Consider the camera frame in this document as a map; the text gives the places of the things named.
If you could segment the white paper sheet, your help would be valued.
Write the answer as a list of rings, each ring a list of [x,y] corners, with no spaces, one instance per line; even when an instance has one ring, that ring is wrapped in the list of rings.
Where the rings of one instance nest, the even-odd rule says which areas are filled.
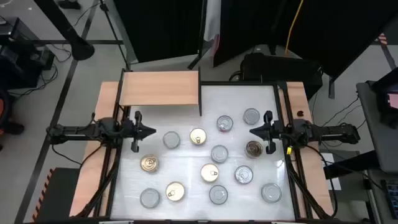
[[[328,165],[331,165],[335,161],[334,157],[333,157],[333,154],[331,154],[331,153],[322,152],[322,156],[325,158],[325,160],[327,161]],[[330,182],[333,182],[333,186],[334,186],[335,190],[341,190],[341,185],[340,185],[339,178],[333,178],[333,179],[326,180],[326,184],[328,186],[328,189],[332,190]]]

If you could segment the black mat orange stripes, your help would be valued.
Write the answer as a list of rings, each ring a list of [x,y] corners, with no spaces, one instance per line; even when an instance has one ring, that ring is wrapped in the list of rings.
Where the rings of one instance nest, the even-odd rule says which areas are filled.
[[[32,215],[34,223],[68,219],[78,175],[79,169],[74,168],[49,170]]]

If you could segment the black stand with round base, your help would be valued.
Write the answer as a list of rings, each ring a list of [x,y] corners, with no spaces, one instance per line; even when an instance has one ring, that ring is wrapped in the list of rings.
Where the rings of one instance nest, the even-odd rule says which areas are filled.
[[[34,2],[71,45],[72,56],[75,60],[86,60],[94,54],[94,47],[77,34],[61,11],[61,9],[80,10],[81,5],[77,0],[58,0],[57,2],[54,0],[34,0]]]

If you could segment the gold lid blue can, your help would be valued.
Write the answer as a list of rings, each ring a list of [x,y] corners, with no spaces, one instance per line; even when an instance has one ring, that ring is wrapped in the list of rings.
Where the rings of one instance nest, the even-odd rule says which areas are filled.
[[[171,182],[166,187],[165,194],[169,200],[178,202],[185,195],[185,187],[180,182]]]
[[[195,145],[202,145],[206,141],[206,132],[202,128],[195,128],[190,132],[190,140]]]
[[[219,176],[218,167],[214,164],[205,164],[201,168],[201,177],[206,182],[214,182]]]
[[[145,172],[155,172],[159,167],[159,160],[153,154],[144,155],[141,158],[140,167]]]

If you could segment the laptop with pink screen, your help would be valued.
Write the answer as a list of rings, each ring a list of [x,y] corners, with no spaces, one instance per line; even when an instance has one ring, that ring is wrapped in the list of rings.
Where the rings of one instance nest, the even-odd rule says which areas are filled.
[[[398,67],[371,85],[376,94],[380,122],[398,129]]]

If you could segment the gray desk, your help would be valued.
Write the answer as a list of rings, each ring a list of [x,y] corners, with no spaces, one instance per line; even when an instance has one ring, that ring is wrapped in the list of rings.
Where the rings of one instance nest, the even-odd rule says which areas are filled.
[[[381,123],[376,94],[368,83],[357,83],[356,89],[379,165],[384,172],[398,174],[398,128],[392,129]]]

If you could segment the bronze lid blue can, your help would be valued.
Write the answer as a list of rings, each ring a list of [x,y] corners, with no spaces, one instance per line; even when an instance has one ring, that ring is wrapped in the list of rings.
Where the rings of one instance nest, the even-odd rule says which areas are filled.
[[[263,153],[263,146],[258,141],[249,141],[246,144],[245,153],[250,158],[257,158]]]

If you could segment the black electronics stack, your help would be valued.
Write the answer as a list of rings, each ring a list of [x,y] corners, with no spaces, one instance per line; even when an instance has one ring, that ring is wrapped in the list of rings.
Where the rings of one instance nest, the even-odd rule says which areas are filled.
[[[42,72],[52,68],[54,53],[38,41],[18,17],[0,17],[0,87],[33,88]]]

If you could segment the black equipment case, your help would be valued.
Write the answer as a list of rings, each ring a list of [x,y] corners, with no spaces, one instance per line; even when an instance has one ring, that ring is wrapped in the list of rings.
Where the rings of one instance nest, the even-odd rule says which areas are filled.
[[[253,53],[245,55],[240,64],[242,81],[302,82],[307,99],[323,85],[323,70],[319,63],[301,58],[278,57]]]

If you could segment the red label pull-tab can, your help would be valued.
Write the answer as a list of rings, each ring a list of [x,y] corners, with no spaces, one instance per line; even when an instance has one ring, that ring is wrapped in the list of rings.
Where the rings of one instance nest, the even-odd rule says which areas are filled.
[[[229,132],[233,127],[233,120],[227,115],[220,116],[217,119],[216,125],[220,132]]]
[[[250,167],[248,166],[239,166],[235,170],[235,179],[240,183],[240,184],[248,184],[252,181],[254,174],[253,171]]]

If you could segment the green label silver can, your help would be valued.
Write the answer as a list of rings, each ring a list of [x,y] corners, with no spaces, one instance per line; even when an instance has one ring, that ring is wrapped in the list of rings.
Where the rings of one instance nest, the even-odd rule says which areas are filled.
[[[160,193],[153,188],[147,188],[140,195],[140,203],[144,208],[155,208],[160,203]]]
[[[228,149],[223,145],[216,145],[211,150],[211,158],[217,163],[224,163],[228,159],[228,155]]]
[[[281,199],[282,191],[277,184],[268,183],[262,187],[261,195],[267,203],[276,203]]]
[[[162,140],[168,149],[175,149],[180,145],[180,136],[175,131],[165,133]]]
[[[248,125],[256,124],[260,119],[260,113],[255,108],[248,108],[243,114],[243,120]]]

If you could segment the teal skipjack tuna can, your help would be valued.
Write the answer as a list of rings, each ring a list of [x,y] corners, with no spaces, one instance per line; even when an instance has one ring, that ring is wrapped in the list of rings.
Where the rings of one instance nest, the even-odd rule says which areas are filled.
[[[222,185],[214,185],[209,191],[209,198],[213,204],[222,205],[228,199],[228,191]]]

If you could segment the pink white curtain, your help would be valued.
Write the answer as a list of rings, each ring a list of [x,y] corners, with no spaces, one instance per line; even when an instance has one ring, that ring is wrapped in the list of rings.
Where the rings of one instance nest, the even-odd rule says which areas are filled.
[[[214,57],[219,47],[221,27],[221,0],[207,0],[206,20],[203,39],[211,43],[211,56]]]

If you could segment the gray metal post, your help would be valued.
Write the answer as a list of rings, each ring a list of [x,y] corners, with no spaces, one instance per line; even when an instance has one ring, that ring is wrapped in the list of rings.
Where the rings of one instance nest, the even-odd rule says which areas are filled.
[[[119,12],[117,10],[114,0],[104,0],[104,2],[106,3],[106,5],[109,9],[109,16],[110,16],[111,22],[114,26],[114,29],[116,31],[116,34],[118,36],[118,39],[122,41],[122,43],[124,44],[124,46],[126,48],[127,62],[130,64],[132,64],[134,62],[138,62],[138,59],[134,52],[133,46],[129,39],[128,33],[123,24],[121,16],[119,15]]]

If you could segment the black curtain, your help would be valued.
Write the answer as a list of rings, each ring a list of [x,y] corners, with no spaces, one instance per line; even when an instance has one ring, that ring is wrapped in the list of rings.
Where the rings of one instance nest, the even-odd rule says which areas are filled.
[[[221,0],[213,64],[275,44],[337,78],[397,17],[398,0]]]
[[[198,52],[203,0],[114,0],[139,62]]]

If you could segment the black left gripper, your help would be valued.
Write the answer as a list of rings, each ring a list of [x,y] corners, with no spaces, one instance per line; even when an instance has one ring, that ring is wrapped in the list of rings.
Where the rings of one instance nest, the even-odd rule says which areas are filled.
[[[130,119],[125,120],[125,138],[133,138],[133,141],[131,143],[132,152],[139,152],[138,141],[140,139],[144,140],[146,137],[156,133],[156,129],[141,124],[141,121],[142,121],[142,114],[140,111],[136,111],[134,113],[134,121]]]

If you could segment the orange black vacuum cleaner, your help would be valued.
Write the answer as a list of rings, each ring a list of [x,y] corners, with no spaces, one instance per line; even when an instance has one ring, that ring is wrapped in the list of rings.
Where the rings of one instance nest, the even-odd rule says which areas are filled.
[[[12,120],[12,108],[16,98],[0,88],[0,136],[4,133],[20,135],[24,126]]]

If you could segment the black keyboard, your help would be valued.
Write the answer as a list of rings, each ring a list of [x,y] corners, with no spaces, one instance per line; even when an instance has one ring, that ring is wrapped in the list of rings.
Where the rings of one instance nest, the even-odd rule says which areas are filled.
[[[393,219],[398,220],[398,180],[381,180],[387,205]]]

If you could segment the thin black tripod leg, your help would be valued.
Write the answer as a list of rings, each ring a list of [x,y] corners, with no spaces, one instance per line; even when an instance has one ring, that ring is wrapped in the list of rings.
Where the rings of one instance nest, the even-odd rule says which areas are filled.
[[[201,3],[201,18],[200,18],[200,31],[198,38],[198,53],[195,59],[189,64],[187,67],[189,70],[192,70],[195,65],[200,61],[203,56],[203,42],[204,42],[204,34],[205,34],[205,26],[206,26],[206,9],[207,9],[208,0],[202,0]]]
[[[119,51],[120,51],[120,53],[121,53],[121,56],[122,56],[122,58],[123,58],[123,60],[124,60],[125,69],[126,69],[126,70],[129,70],[129,69],[130,69],[130,65],[129,65],[128,62],[127,62],[126,55],[125,55],[125,53],[124,53],[123,50],[122,50],[121,43],[120,43],[120,41],[119,41],[119,39],[118,39],[118,36],[117,36],[116,31],[115,31],[115,29],[114,29],[114,26],[113,26],[113,24],[112,24],[112,22],[111,22],[111,19],[110,19],[110,16],[109,16],[109,9],[108,9],[106,3],[104,2],[104,0],[99,0],[99,3],[100,3],[100,8],[101,8],[101,10],[104,12],[104,14],[105,14],[105,16],[106,16],[107,22],[108,22],[108,24],[109,24],[109,26],[110,26],[111,32],[112,32],[113,37],[114,37],[114,39],[115,39],[115,41],[116,41],[116,45],[118,46]]]

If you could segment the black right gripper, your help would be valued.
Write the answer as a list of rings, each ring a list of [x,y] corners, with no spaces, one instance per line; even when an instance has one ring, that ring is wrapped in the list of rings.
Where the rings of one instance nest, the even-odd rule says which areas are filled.
[[[282,122],[280,120],[273,121],[272,111],[266,111],[264,114],[264,125],[266,129],[266,140],[268,140],[266,154],[273,154],[276,152],[276,144],[273,139],[280,138],[279,135],[282,132]],[[264,140],[264,125],[252,128],[249,132]]]

